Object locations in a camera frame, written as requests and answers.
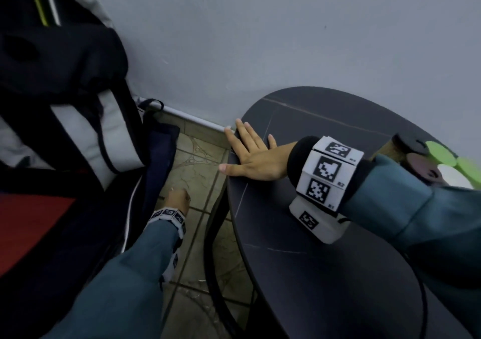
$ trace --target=tile floor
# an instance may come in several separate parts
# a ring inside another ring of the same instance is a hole
[[[156,208],[172,187],[184,187],[191,196],[187,233],[181,258],[171,282],[164,284],[164,331],[161,339],[229,338],[220,323],[205,282],[203,237],[210,211],[225,181],[217,171],[228,151],[192,136],[180,134],[174,166],[160,193]],[[253,285],[246,272],[227,217],[214,242],[217,280],[228,307],[245,327],[253,297]]]

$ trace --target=sleeve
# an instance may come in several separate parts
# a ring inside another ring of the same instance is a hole
[[[315,142],[302,139],[289,156],[294,185]],[[380,155],[358,165],[339,212],[405,253],[431,291],[481,337],[481,191],[427,186]]]
[[[169,221],[148,225],[132,248],[105,265],[44,338],[160,338],[161,282],[178,241],[178,230]]]

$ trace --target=green disc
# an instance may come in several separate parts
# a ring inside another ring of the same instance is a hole
[[[465,157],[457,159],[456,169],[463,173],[475,188],[481,189],[481,168]]]
[[[441,144],[434,141],[427,141],[429,148],[429,158],[436,164],[446,164],[450,167],[456,166],[456,158],[454,155]]]

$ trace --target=tabletop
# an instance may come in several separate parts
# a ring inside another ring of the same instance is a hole
[[[396,132],[435,140],[388,109],[353,94],[293,87],[267,95],[243,117],[267,142],[331,136],[369,157]],[[238,163],[231,152],[229,163]],[[241,255],[259,294],[292,339],[417,338],[421,291],[404,258],[351,224],[332,245],[318,241],[289,212],[296,196],[285,178],[229,178],[230,212]],[[470,337],[427,288],[431,338]]]

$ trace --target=gray wall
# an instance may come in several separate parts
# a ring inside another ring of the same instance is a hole
[[[331,87],[481,161],[481,0],[100,1],[144,97],[228,125],[271,91]]]

